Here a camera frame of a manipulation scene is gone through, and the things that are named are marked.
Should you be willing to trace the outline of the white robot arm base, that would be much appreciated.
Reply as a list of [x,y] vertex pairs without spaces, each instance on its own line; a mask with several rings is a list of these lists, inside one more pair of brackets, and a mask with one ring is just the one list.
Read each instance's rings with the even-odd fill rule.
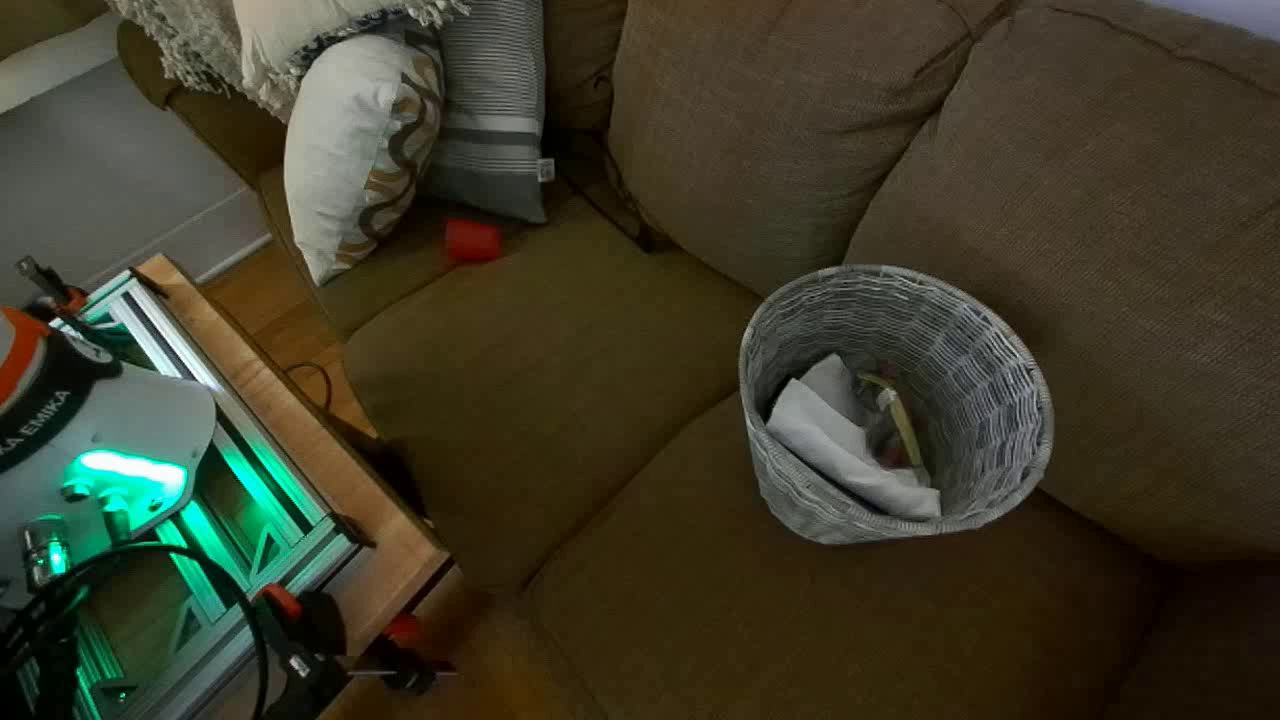
[[205,385],[0,306],[0,605],[177,514],[213,433]]

